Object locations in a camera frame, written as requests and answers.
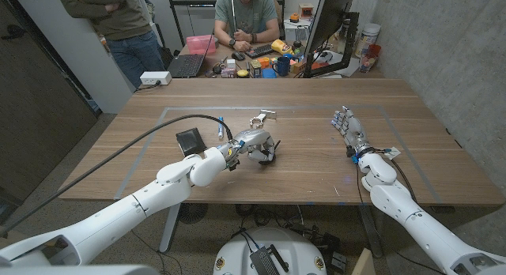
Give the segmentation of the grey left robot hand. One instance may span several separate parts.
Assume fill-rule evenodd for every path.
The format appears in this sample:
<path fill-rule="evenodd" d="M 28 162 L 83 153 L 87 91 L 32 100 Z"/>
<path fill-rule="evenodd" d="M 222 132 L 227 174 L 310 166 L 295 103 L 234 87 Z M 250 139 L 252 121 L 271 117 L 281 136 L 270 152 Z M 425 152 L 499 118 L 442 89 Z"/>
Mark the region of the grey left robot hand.
<path fill-rule="evenodd" d="M 275 158 L 274 139 L 261 129 L 244 130 L 232 139 L 232 147 L 239 154 L 247 153 L 250 160 L 269 163 Z"/>

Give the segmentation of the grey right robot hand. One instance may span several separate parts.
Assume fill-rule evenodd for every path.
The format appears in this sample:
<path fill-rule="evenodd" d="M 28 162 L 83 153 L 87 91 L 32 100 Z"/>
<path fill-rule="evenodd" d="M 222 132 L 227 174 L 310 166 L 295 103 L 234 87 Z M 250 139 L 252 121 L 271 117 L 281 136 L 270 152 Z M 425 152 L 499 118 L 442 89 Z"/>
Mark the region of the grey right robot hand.
<path fill-rule="evenodd" d="M 346 106 L 343 106 L 341 111 L 334 112 L 330 123 L 343 136 L 347 157 L 355 156 L 360 159 L 365 153 L 372 151 L 372 146 L 359 119 Z"/>

